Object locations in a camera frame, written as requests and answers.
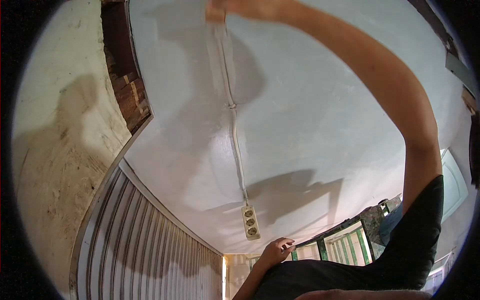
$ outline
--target white cable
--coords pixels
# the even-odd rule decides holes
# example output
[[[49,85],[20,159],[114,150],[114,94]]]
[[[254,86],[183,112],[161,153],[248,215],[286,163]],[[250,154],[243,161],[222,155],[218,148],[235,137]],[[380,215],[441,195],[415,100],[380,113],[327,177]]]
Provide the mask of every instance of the white cable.
[[[227,30],[224,25],[218,25],[216,27],[216,33],[218,34],[216,40],[217,40],[218,52],[220,53],[220,64],[222,69],[222,75],[224,78],[223,84],[225,86],[225,91],[227,94],[228,108],[232,111],[232,116],[233,116],[232,137],[233,137],[233,145],[235,147],[235,152],[237,154],[237,160],[238,160],[238,169],[240,173],[240,185],[241,185],[240,188],[243,194],[243,199],[245,200],[245,204],[248,206],[248,194],[247,194],[247,188],[245,187],[245,177],[243,175],[243,165],[241,163],[240,147],[239,147],[239,141],[237,136],[237,104],[233,102],[232,92],[230,89],[230,82],[228,80],[227,62],[226,62],[225,53],[223,51],[223,45],[222,45],[222,36],[224,33],[226,34],[226,32]]]

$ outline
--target white wall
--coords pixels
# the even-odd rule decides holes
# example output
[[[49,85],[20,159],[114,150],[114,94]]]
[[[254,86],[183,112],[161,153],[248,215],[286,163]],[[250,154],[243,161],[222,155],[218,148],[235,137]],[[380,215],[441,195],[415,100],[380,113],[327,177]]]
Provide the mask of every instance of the white wall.
[[[448,147],[463,109],[462,84],[444,67],[445,49],[415,8],[395,0],[308,2],[365,30],[414,71],[431,100],[441,147]],[[222,84],[213,80],[219,58],[212,56],[204,2],[130,6],[156,118],[127,160],[173,214],[220,252],[261,252],[279,236],[301,242],[402,192],[401,135],[351,70],[297,30],[228,16],[228,76],[262,235],[247,241],[231,118]]]
[[[100,1],[67,1],[25,69],[12,146],[27,237],[64,297],[81,221],[130,137],[108,76]]]
[[[468,149],[470,126],[470,113],[465,108],[461,114],[460,128],[450,145],[450,152],[465,179],[468,187],[468,197],[457,210],[442,223],[442,232],[438,239],[436,259],[448,254],[455,246],[455,253],[460,252],[472,221],[477,190],[475,186],[471,184],[472,177],[470,174]]]

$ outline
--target hand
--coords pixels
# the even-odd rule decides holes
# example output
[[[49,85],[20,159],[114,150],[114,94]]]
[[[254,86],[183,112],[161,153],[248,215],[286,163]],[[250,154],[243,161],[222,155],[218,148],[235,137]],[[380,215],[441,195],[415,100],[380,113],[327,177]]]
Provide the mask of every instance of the hand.
[[[287,238],[276,239],[267,245],[255,265],[259,264],[265,269],[270,269],[274,265],[281,263],[295,250],[294,242],[294,240]]]
[[[211,6],[227,13],[262,21],[279,21],[295,0],[211,0]]]

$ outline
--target corrugated metal sheet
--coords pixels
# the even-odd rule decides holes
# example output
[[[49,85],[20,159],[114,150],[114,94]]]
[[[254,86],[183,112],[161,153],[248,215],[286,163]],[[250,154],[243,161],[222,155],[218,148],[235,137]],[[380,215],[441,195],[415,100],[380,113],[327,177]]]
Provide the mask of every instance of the corrugated metal sheet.
[[[201,299],[222,293],[222,257],[180,229],[117,169],[85,230],[80,300]]]

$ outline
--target electrical outlet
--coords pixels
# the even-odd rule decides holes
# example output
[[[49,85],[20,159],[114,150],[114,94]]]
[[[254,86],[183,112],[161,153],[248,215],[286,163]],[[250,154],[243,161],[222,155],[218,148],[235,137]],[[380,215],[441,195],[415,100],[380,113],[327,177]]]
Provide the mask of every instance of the electrical outlet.
[[[245,235],[247,240],[257,240],[260,238],[260,230],[258,228],[257,216],[255,209],[249,205],[241,208],[243,218],[243,226],[245,227]]]

